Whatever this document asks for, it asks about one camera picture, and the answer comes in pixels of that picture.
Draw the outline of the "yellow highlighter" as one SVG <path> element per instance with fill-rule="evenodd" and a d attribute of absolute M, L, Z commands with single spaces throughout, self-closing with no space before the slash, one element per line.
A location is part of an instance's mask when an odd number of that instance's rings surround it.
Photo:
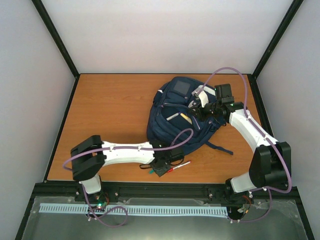
<path fill-rule="evenodd" d="M 192 122 L 192 120 L 187 116 L 187 115 L 185 115 L 185 114 L 183 114 L 183 113 L 180 113 L 180 116 L 184 119 L 184 120 L 186 120 L 189 124 L 193 124 L 193 122 Z"/>

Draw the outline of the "purple-capped white marker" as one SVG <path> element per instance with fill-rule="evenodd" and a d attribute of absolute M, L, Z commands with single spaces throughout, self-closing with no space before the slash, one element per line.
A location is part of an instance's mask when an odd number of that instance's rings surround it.
<path fill-rule="evenodd" d="M 172 120 L 173 118 L 177 117 L 178 115 L 179 115 L 179 112 L 176 112 L 175 114 L 167 117 L 166 120 L 167 120 L 167 121 L 170 121 L 170 120 Z"/>

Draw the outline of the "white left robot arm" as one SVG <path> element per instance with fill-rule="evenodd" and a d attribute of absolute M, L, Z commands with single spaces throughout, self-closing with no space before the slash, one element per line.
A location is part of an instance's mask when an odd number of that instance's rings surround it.
<path fill-rule="evenodd" d="M 159 140 L 118 144 L 103 141 L 100 135 L 93 135 L 82 141 L 71 149 L 70 155 L 73 180 L 82 184 L 86 195 L 95 202 L 104 195 L 98 174 L 101 168 L 138 163 L 142 169 L 152 168 L 161 177 L 175 162 L 182 163 L 185 157 L 182 147 L 173 147 Z"/>

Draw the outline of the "navy blue backpack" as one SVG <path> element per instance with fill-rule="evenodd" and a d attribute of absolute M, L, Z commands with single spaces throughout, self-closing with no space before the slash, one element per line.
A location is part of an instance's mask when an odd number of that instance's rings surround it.
<path fill-rule="evenodd" d="M 158 140 L 167 144 L 172 142 L 178 144 L 187 139 L 190 132 L 186 131 L 175 139 L 176 136 L 185 129 L 192 129 L 192 138 L 181 146 L 185 155 L 196 151 L 203 145 L 230 155 L 234 154 L 230 150 L 210 143 L 210 139 L 215 132 L 226 124 L 223 117 L 209 117 L 206 120 L 198 120 L 188 113 L 189 107 L 199 102 L 196 100 L 196 96 L 192 95 L 192 92 L 203 84 L 203 82 L 194 78 L 176 76 L 157 90 L 147 123 L 146 135 L 148 141 Z M 169 121 L 166 120 L 175 113 L 179 113 L 179 115 Z M 180 113 L 188 116 L 192 120 L 192 124 L 183 119 Z"/>

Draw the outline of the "red-capped white pen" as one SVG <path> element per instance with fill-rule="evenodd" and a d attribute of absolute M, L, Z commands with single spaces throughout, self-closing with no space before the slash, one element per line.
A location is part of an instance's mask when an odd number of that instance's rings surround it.
<path fill-rule="evenodd" d="M 174 167 L 172 167 L 167 173 L 173 172 L 174 170 L 176 170 L 176 169 L 178 169 L 178 168 L 187 166 L 187 165 L 190 164 L 191 162 L 192 162 L 192 161 L 187 161 L 187 162 L 184 162 L 184 163 L 179 164 L 179 165 L 177 165 L 177 166 L 174 166 Z"/>

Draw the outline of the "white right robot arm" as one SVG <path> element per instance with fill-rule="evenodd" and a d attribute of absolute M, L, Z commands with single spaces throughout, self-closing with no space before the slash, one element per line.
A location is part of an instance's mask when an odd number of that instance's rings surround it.
<path fill-rule="evenodd" d="M 215 102 L 209 101 L 205 88 L 200 85 L 192 92 L 195 101 L 189 105 L 188 112 L 201 121 L 209 117 L 223 119 L 241 134 L 253 152 L 248 172 L 225 182 L 226 196 L 258 190 L 289 193 L 292 189 L 290 145 L 269 135 L 245 104 L 235 101 L 229 84 L 216 85 L 209 91 Z"/>

